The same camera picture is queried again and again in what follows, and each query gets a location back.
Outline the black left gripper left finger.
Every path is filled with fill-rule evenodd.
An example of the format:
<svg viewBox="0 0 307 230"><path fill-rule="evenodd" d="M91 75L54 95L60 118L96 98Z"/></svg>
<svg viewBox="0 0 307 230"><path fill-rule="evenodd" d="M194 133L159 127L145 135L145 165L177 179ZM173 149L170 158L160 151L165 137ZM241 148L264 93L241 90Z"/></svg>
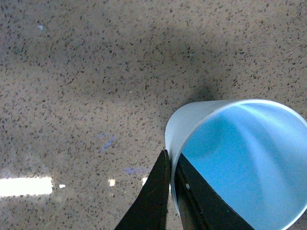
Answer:
<svg viewBox="0 0 307 230"><path fill-rule="evenodd" d="M138 197L115 227L117 230L164 230L171 166L167 150L159 154Z"/></svg>

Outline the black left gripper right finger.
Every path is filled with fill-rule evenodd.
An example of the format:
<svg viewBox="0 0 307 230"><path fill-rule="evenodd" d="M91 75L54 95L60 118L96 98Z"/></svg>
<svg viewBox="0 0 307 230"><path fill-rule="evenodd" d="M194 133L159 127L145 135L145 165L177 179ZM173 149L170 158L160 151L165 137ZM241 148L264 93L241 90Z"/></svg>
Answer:
<svg viewBox="0 0 307 230"><path fill-rule="evenodd" d="M175 194L185 230L252 230L181 154L175 171Z"/></svg>

